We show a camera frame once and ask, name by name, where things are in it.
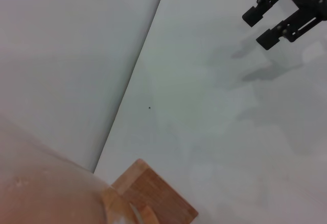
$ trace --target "white table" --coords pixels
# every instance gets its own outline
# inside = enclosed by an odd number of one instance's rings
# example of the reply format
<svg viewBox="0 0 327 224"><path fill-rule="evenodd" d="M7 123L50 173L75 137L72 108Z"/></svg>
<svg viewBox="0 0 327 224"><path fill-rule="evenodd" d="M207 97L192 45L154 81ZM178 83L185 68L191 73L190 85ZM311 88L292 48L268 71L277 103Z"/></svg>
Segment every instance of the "white table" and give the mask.
<svg viewBox="0 0 327 224"><path fill-rule="evenodd" d="M255 0L161 0L96 175L146 160L200 212L195 223L325 223L327 24L270 51Z"/></svg>

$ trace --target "wooden block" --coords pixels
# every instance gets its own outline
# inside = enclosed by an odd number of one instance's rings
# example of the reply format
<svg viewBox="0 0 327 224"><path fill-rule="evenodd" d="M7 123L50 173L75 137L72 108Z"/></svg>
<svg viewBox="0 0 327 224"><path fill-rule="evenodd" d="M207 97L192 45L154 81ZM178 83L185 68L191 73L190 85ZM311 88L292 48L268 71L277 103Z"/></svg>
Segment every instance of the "wooden block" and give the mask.
<svg viewBox="0 0 327 224"><path fill-rule="evenodd" d="M112 188L102 194L107 224L128 223L138 224L137 217L130 204Z"/></svg>
<svg viewBox="0 0 327 224"><path fill-rule="evenodd" d="M139 159L112 185L139 211L146 205L160 224L190 224L198 212L171 188L146 162Z"/></svg>
<svg viewBox="0 0 327 224"><path fill-rule="evenodd" d="M160 224L157 216L149 206L145 206L139 211L144 224Z"/></svg>

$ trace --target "white wall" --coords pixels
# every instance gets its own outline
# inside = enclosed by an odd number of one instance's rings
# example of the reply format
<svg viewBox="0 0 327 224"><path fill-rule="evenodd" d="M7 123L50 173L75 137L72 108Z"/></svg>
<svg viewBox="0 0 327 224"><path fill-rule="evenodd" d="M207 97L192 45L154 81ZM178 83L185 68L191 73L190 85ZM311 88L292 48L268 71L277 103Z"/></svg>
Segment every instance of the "white wall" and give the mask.
<svg viewBox="0 0 327 224"><path fill-rule="evenodd" d="M94 169L159 0L0 0L0 114Z"/></svg>

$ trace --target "white surface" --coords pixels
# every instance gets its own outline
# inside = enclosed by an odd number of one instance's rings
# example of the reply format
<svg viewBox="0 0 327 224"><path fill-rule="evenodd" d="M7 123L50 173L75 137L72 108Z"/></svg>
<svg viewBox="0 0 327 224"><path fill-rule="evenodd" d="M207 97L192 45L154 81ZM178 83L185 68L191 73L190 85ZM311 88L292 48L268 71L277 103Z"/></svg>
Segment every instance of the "white surface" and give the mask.
<svg viewBox="0 0 327 224"><path fill-rule="evenodd" d="M0 0L0 113L94 169L159 0Z"/></svg>
<svg viewBox="0 0 327 224"><path fill-rule="evenodd" d="M265 51L255 0L161 0L96 168L143 158L199 211L195 223L326 222L327 24Z"/></svg>

